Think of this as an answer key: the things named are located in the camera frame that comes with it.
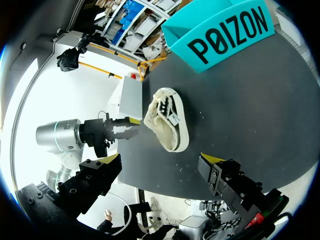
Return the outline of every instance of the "gray machine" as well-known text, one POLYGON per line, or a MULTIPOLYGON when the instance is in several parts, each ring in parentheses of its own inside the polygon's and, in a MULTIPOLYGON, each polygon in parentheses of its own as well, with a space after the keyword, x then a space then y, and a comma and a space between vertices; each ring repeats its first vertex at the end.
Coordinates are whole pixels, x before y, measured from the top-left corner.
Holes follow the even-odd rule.
POLYGON ((52 190, 56 190, 57 183, 69 179, 72 170, 79 168, 85 144, 94 147, 98 158, 107 157, 107 148, 116 139, 130 139, 138 133, 137 129, 114 133, 114 127, 134 127, 138 124, 134 119, 109 118, 106 120, 92 119, 81 124, 78 119, 51 122, 36 129, 36 142, 47 152, 56 154, 61 160, 61 169, 58 173, 49 170, 46 182, 52 190))

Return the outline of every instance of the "white sneaker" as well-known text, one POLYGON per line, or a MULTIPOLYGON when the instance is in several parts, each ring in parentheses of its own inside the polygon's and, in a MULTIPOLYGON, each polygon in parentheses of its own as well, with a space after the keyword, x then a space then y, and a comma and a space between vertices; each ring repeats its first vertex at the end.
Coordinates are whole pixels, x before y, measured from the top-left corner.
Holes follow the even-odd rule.
POLYGON ((169 87, 153 95, 144 124, 157 136, 165 150, 179 153, 189 145, 184 106, 179 94, 169 87))

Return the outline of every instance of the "black table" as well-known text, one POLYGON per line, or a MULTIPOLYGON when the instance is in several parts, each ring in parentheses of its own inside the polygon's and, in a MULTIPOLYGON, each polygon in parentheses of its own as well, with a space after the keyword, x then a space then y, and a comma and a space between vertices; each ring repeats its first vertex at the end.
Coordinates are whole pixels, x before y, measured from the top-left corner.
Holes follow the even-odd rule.
POLYGON ((318 160, 320 88, 304 59, 275 34, 196 74, 171 54, 143 82, 143 116, 157 89, 181 96, 190 143, 164 150, 142 124, 119 141, 120 180, 158 194, 212 199, 197 172, 200 152, 234 159, 263 191, 302 176, 318 160))

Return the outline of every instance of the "white cable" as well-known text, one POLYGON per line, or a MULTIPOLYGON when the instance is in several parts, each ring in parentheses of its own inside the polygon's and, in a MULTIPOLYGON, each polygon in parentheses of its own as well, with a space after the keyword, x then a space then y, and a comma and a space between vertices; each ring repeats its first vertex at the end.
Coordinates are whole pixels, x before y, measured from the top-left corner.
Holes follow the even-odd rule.
POLYGON ((115 197, 117 197, 118 199, 120 199, 127 206, 128 210, 129 210, 129 219, 128 219, 128 221, 126 222, 126 224, 124 225, 123 228, 121 228, 116 233, 112 234, 112 236, 115 236, 115 235, 118 235, 119 233, 122 233, 128 227, 128 225, 130 224, 131 218, 132 218, 132 212, 131 212, 130 206, 125 202, 125 200, 123 200, 121 197, 119 197, 118 195, 115 195, 112 192, 108 192, 108 193, 113 195, 113 196, 115 196, 115 197))
POLYGON ((146 233, 145 235, 143 235, 143 237, 142 237, 141 239, 143 240, 143 239, 144 239, 144 237, 145 237, 145 236, 147 236, 148 234, 149 234, 149 232, 148 232, 148 233, 146 233))

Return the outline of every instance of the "teal box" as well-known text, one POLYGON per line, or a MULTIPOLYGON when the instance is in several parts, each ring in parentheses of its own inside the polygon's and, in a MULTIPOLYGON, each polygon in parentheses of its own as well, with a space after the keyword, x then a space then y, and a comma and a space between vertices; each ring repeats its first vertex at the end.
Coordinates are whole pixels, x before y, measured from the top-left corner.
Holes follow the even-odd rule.
POLYGON ((194 0, 162 31, 168 47, 197 73, 275 33, 264 0, 194 0))

